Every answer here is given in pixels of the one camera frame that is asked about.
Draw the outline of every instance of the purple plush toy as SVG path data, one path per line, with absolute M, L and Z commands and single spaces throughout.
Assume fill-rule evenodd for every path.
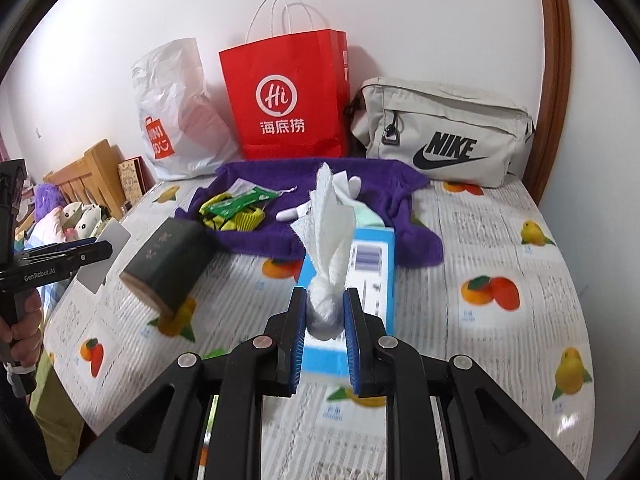
M 39 222 L 58 206 L 64 207 L 66 199 L 53 184 L 38 184 L 35 191 L 35 203 L 36 210 L 33 219 Z

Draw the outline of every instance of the barcode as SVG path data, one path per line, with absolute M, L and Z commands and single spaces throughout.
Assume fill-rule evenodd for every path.
M 355 270 L 380 272 L 382 270 L 382 249 L 371 245 L 359 244 L 356 248 Z

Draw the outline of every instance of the green packet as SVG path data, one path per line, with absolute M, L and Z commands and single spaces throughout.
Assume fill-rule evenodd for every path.
M 206 206 L 204 210 L 206 214 L 220 216 L 225 220 L 229 220 L 236 213 L 243 211 L 257 202 L 271 200 L 272 198 L 279 197 L 280 195 L 280 192 L 269 191 L 255 186 L 253 189 L 241 193 L 238 196 L 227 198 L 222 202 L 210 204 Z

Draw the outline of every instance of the beige waist bag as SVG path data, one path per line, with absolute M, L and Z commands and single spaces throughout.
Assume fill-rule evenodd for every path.
M 533 132 L 523 107 L 475 88 L 377 77 L 358 101 L 365 109 L 351 131 L 367 158 L 401 160 L 436 180 L 498 187 Z

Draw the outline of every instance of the crumpled white tissue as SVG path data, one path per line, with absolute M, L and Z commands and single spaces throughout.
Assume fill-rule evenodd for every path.
M 353 208 L 338 203 L 327 164 L 318 171 L 311 211 L 291 228 L 302 241 L 316 275 L 307 289 L 306 328 L 316 339 L 338 337 L 344 329 L 342 294 L 356 219 Z

